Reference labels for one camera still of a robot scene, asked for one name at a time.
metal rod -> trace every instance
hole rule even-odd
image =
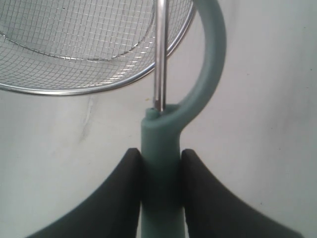
[[[154,108],[162,112],[166,105],[166,58],[168,0],[157,0],[155,37]]]

mesh strainer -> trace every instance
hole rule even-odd
[[[154,68],[155,0],[1,0],[0,88],[74,95],[115,89]],[[168,52],[194,14],[169,1]]]

stainless steel wire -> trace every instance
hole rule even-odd
[[[0,0],[0,89],[73,95],[115,89],[155,57],[155,0]],[[169,52],[193,16],[169,0]]]

strainer handle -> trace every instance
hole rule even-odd
[[[225,24],[217,0],[194,0],[205,31],[205,60],[199,79],[178,105],[160,113],[148,109],[142,121],[141,151],[145,183],[142,238],[184,238],[178,181],[179,137],[206,106],[220,80],[226,52]]]

metal rim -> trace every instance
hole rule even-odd
[[[194,3],[192,2],[191,9],[186,17],[186,20],[174,39],[174,41],[170,44],[167,51],[167,56],[170,56],[173,51],[177,48],[183,37],[185,36],[189,26],[191,25],[194,16],[195,16],[195,7]],[[150,64],[148,67],[140,71],[139,73],[122,80],[120,82],[113,83],[111,85],[104,85],[104,86],[98,86],[93,87],[90,89],[87,88],[78,88],[78,89],[71,89],[71,90],[39,90],[39,89],[30,89],[25,87],[16,87],[16,86],[9,86],[6,84],[0,84],[0,89],[10,92],[17,92],[17,93],[24,93],[24,94],[32,94],[32,95],[48,95],[48,96],[74,96],[74,95],[86,95],[91,93],[98,93],[98,92],[105,92],[110,90],[119,89],[121,87],[127,86],[129,84],[132,84],[141,78],[145,77],[149,73],[151,73],[154,69],[155,63]]]

